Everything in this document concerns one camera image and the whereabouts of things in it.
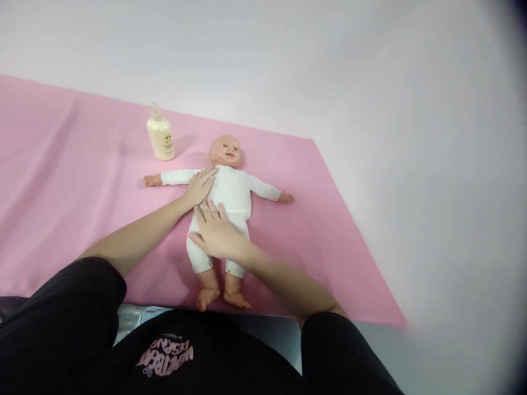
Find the white wall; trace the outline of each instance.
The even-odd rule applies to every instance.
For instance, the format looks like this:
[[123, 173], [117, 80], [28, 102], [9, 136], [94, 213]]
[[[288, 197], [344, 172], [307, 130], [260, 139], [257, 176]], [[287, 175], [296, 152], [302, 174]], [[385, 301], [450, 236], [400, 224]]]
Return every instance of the white wall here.
[[525, 54], [476, 0], [0, 2], [0, 72], [315, 138], [410, 324], [407, 394], [511, 371], [527, 261]]

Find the doll foot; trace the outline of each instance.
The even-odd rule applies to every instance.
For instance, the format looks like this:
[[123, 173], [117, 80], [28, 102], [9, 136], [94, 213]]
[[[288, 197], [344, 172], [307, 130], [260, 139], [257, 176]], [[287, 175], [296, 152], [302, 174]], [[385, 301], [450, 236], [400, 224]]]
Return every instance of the doll foot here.
[[220, 289], [202, 289], [198, 294], [198, 303], [196, 307], [199, 311], [204, 312], [207, 307], [220, 297]]
[[226, 303], [232, 304], [234, 307], [238, 307], [239, 309], [243, 309], [245, 311], [249, 311], [251, 309], [251, 305], [245, 300], [241, 292], [237, 294], [229, 294], [225, 292], [223, 294], [223, 300]]

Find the shirt print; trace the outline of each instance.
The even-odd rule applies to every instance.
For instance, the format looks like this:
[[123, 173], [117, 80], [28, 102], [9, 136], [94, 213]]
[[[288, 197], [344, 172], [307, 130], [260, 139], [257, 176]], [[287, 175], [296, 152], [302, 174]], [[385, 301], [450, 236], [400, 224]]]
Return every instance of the shirt print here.
[[183, 341], [181, 336], [174, 334], [163, 334], [141, 355], [136, 366], [144, 366], [143, 374], [148, 377], [152, 377], [152, 373], [164, 377], [179, 369], [186, 361], [193, 359], [194, 348], [189, 345], [188, 340]]

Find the lotion bottle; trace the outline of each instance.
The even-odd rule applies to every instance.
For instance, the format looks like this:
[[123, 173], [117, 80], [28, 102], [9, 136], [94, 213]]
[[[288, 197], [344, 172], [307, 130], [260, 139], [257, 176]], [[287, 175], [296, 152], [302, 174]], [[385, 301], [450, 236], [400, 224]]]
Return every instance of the lotion bottle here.
[[152, 103], [151, 117], [147, 121], [150, 142], [154, 149], [154, 155], [160, 160], [171, 160], [174, 158], [175, 150], [172, 142], [172, 126], [163, 117], [157, 103]]

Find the doll head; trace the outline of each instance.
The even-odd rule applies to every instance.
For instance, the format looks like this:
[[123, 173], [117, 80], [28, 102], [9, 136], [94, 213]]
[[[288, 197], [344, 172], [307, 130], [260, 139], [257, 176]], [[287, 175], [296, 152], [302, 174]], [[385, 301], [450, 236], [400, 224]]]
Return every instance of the doll head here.
[[240, 143], [235, 137], [225, 134], [214, 140], [209, 150], [209, 160], [213, 166], [225, 165], [236, 167], [240, 163], [242, 154]]

